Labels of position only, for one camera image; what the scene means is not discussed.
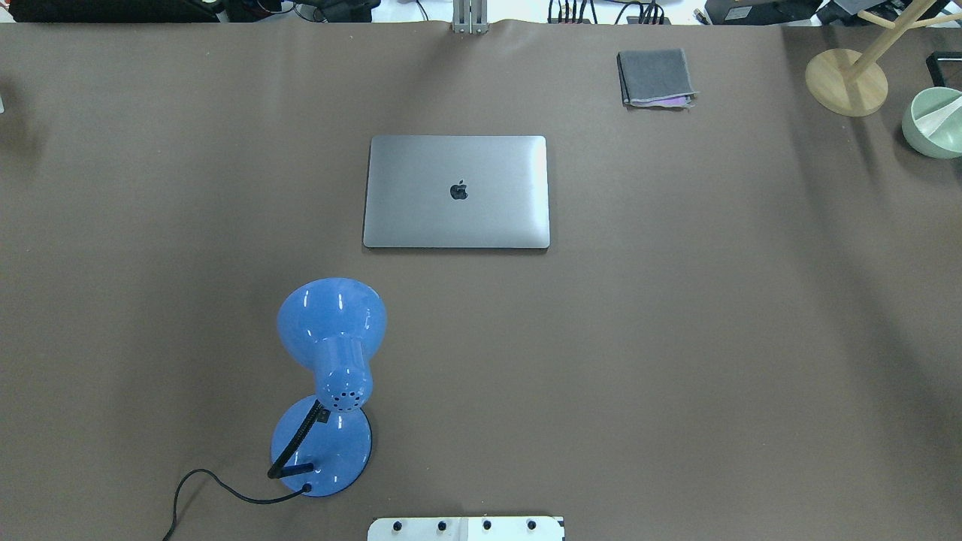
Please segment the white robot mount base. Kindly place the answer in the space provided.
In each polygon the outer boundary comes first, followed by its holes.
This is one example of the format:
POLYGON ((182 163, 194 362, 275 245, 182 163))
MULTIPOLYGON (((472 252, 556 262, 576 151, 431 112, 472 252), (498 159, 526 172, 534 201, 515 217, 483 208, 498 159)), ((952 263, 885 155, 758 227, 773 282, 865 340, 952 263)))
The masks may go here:
POLYGON ((554 516, 450 516, 380 518, 368 540, 564 540, 564 519, 554 516))

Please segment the green bowl with spoon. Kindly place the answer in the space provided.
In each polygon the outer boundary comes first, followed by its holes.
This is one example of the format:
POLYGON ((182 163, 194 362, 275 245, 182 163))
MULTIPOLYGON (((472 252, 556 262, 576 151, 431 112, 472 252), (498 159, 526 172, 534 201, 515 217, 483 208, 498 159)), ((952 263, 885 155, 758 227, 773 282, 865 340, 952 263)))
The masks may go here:
POLYGON ((901 120, 901 133, 914 150, 935 159, 961 155, 961 92, 935 86, 919 92, 901 120))

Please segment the grey laptop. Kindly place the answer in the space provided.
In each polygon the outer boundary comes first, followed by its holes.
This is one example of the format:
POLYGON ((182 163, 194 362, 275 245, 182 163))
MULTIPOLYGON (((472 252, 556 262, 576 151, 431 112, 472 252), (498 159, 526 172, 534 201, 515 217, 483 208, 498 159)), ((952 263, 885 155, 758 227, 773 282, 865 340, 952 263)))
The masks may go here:
POLYGON ((368 249, 547 249, 550 243, 541 134, 371 138, 368 249))

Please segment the aluminium frame post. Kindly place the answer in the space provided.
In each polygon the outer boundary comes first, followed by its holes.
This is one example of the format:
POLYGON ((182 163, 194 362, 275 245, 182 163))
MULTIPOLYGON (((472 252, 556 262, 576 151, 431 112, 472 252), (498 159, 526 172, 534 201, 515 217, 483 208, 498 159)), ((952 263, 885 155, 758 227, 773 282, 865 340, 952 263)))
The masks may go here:
POLYGON ((484 35, 489 30, 487 0, 454 0, 451 30, 455 35, 484 35))

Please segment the folded grey cloth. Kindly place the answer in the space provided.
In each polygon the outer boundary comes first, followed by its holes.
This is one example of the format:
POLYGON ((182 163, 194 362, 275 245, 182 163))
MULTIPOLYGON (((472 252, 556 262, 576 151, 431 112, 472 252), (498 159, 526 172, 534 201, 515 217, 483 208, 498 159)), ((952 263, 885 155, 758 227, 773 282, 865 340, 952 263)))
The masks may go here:
POLYGON ((626 107, 688 109, 697 90, 682 48, 623 50, 616 54, 622 103, 626 107))

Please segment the blue desk lamp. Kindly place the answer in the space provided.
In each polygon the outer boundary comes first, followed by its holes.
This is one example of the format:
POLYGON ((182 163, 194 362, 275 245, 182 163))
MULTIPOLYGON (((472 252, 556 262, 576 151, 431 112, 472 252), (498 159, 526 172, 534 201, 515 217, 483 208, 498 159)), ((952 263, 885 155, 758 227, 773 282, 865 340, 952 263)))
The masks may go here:
POLYGON ((294 290, 276 328, 315 388, 278 421, 268 476, 296 495, 340 493, 364 472, 374 447, 363 408, 374 391, 371 360, 387 330, 387 310, 367 284, 328 277, 294 290))

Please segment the wooden cup stand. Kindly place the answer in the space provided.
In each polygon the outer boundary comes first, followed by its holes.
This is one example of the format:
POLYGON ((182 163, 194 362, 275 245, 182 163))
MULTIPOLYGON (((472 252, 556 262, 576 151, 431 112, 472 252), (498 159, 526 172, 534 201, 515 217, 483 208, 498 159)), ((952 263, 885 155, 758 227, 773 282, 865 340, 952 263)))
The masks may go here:
POLYGON ((888 81, 879 59, 910 29, 958 21, 961 14, 923 17, 934 1, 914 1, 893 22, 859 11, 857 17, 884 29, 864 52, 835 48, 815 55, 805 68, 808 92, 821 106, 842 116, 862 117, 875 113, 888 96, 888 81))

